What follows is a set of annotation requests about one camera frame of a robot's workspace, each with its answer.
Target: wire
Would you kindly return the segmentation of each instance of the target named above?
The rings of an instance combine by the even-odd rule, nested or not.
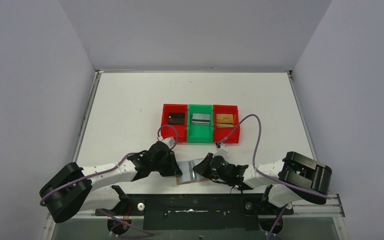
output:
[[[273,226],[271,226],[270,231],[267,233],[267,240],[270,240],[270,237],[273,235],[273,230],[278,225],[279,220],[282,218],[282,215],[284,214],[286,206],[287,206],[287,204],[285,206],[283,206],[283,208],[280,211],[279,215],[277,215],[276,220],[274,220]]]
[[[52,194],[58,192],[58,191],[61,190],[61,189],[65,189],[65,188],[67,188],[67,187],[70,187],[70,186],[72,186],[72,185],[74,185],[74,184],[76,184],[76,183],[78,183],[78,182],[83,181],[83,180],[86,180],[86,179],[89,179],[89,178],[93,178],[93,177],[98,176],[98,175],[107,174],[107,173],[109,173],[109,172],[112,172],[112,171],[116,170],[116,169],[117,169],[117,168],[118,168],[118,167],[119,167],[119,166],[120,166],[120,165],[127,159],[128,156],[133,155],[133,154],[135,154],[135,153],[134,153],[134,152],[127,153],[127,154],[126,154],[126,155],[125,155],[125,156],[124,156],[124,157],[117,163],[117,165],[115,165],[113,168],[110,168],[110,169],[108,169],[108,170],[104,170],[104,171],[100,171],[100,172],[96,172],[96,173],[92,173],[92,174],[89,174],[89,175],[87,175],[87,176],[82,176],[82,177],[80,177],[80,178],[77,178],[76,180],[69,181],[69,182],[67,182],[67,183],[64,184],[64,185],[61,185],[61,186],[55,188],[54,190],[48,192],[45,196],[43,196],[42,199],[40,200],[39,204],[40,204],[41,206],[46,206],[45,201],[46,201]]]
[[[313,191],[313,190],[308,190],[308,189],[305,189],[305,188],[302,188],[302,187],[299,187],[299,186],[295,186],[295,185],[292,185],[290,183],[287,183],[287,182],[284,182],[282,180],[279,180],[277,177],[274,177],[274,176],[270,176],[270,175],[267,175],[265,174],[264,172],[261,172],[260,170],[258,170],[258,168],[256,168],[256,155],[257,155],[257,149],[258,149],[258,146],[260,144],[260,138],[261,138],[261,132],[262,132],[262,127],[261,127],[261,121],[260,121],[260,118],[255,115],[255,114],[249,114],[248,116],[244,117],[233,129],[232,131],[225,137],[223,138],[220,143],[224,143],[232,134],[233,132],[239,127],[239,125],[241,125],[247,118],[249,117],[255,117],[258,121],[258,138],[257,138],[257,142],[255,144],[255,148],[254,148],[254,153],[252,155],[252,166],[254,167],[255,171],[257,173],[259,173],[260,175],[262,175],[263,177],[265,178],[268,178],[272,181],[275,181],[276,183],[279,183],[279,184],[283,184],[285,185],[286,187],[290,188],[290,189],[295,189],[295,190],[298,190],[298,191],[301,191],[303,193],[307,193],[307,194],[311,194],[311,195],[314,195],[314,196],[317,196],[317,197],[320,197],[320,198],[324,198],[324,199],[331,199],[330,196],[328,195],[324,195],[324,194],[321,194],[321,193],[318,193],[316,191]]]
[[[129,206],[128,206],[127,214],[123,216],[123,221],[126,221],[126,217],[129,216],[129,214],[130,214],[131,211],[132,211],[132,205],[129,205]]]
[[[143,238],[148,238],[148,237],[152,237],[152,236],[155,235],[154,233],[152,233],[152,232],[150,232],[150,231],[140,229],[140,228],[137,227],[137,226],[133,226],[133,225],[131,225],[131,224],[128,223],[128,222],[125,222],[125,221],[123,221],[123,220],[121,220],[121,219],[118,219],[118,218],[116,218],[115,216],[111,215],[110,213],[108,213],[107,211],[105,211],[105,210],[103,210],[103,209],[97,209],[96,211],[97,211],[97,212],[100,212],[101,214],[103,214],[103,215],[105,215],[105,216],[107,216],[107,217],[110,217],[110,218],[112,218],[113,220],[115,220],[115,221],[117,221],[117,222],[120,223],[120,224],[117,224],[117,225],[113,226],[113,227],[109,230],[110,232],[113,232],[113,230],[114,230],[116,227],[120,226],[120,225],[126,225],[126,226],[129,226],[129,227],[132,228],[132,229],[136,229],[136,230],[138,230],[139,232],[142,232],[142,233],[144,233],[144,234],[147,234],[147,235],[136,235],[136,236],[122,236],[122,235],[116,235],[116,234],[113,233],[113,235],[115,235],[115,236],[118,237],[118,238],[122,238],[122,239],[143,239]]]
[[[168,125],[168,124],[166,124],[166,125],[162,125],[162,126],[160,126],[160,127],[158,128],[158,131],[156,132],[156,135],[157,135],[158,137],[160,137],[160,136],[161,136],[161,135],[160,135],[161,130],[162,130],[163,128],[166,128],[166,127],[172,128],[172,129],[174,130],[174,133],[176,134],[176,139],[174,140],[174,144],[173,144],[173,146],[171,146],[171,148],[170,148],[170,150],[172,150],[172,149],[174,149],[174,148],[176,147],[176,145],[178,144],[178,140],[179,140],[179,134],[178,134],[178,131],[176,130],[176,128],[175,128],[174,126],[172,126],[172,125]]]
[[[232,186],[232,188],[230,189],[230,197],[232,198],[232,201],[237,204],[237,202],[235,201],[235,199],[233,198],[233,195],[232,195],[232,190],[235,188],[235,186]]]

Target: black bracket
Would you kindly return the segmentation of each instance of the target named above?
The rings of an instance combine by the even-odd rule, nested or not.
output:
[[[43,198],[52,190],[84,177],[82,170],[83,168],[79,167],[77,163],[68,163],[42,187],[39,191],[40,197]],[[67,221],[80,210],[92,189],[91,183],[92,181],[89,179],[79,181],[75,186],[68,186],[55,192],[45,201],[45,205],[55,223]]]
[[[279,180],[327,195],[332,177],[332,169],[297,152],[290,151],[283,159],[284,165],[279,172]],[[302,199],[313,204],[325,204],[326,199],[290,188]]]
[[[226,184],[233,187],[242,185],[244,173],[247,168],[248,165],[234,165],[228,163],[222,156],[214,156],[209,152],[204,160],[192,169],[199,175],[215,183]]]
[[[130,155],[127,160],[134,164],[137,171],[132,182],[148,177],[151,172],[159,172],[162,177],[182,175],[175,152],[161,141],[154,143],[149,150]]]
[[[260,200],[255,199],[255,197],[245,197],[244,202],[245,203],[245,214],[247,215],[273,215],[278,216],[280,212],[282,211],[281,207],[277,207],[269,202],[269,193],[272,189],[273,185],[268,185],[265,188],[264,194]],[[294,210],[291,209],[285,209],[283,212],[283,215],[293,215]],[[258,218],[258,223],[260,227],[265,231],[270,231],[273,224],[275,224],[276,218]],[[276,226],[274,226],[273,233],[278,234],[284,227],[284,221],[281,218]]]

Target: black card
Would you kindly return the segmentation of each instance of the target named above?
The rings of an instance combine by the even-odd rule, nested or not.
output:
[[[168,124],[185,124],[185,114],[169,112]]]

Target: glass panel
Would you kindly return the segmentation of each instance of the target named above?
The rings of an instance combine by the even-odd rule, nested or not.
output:
[[[280,232],[283,240],[338,240],[334,221],[331,217],[291,217],[284,218],[284,227]],[[133,224],[142,227],[143,220],[135,219]],[[265,231],[246,231],[243,228],[224,230],[155,230],[155,237],[149,239],[235,239],[235,240],[264,240]],[[52,240],[108,240],[107,219],[85,218],[70,219],[55,226]],[[124,236],[141,235],[134,229],[129,229]]]

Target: bolt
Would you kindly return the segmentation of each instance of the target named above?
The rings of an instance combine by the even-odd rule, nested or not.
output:
[[[253,204],[251,202],[245,203],[245,209],[246,210],[252,210],[253,209]]]

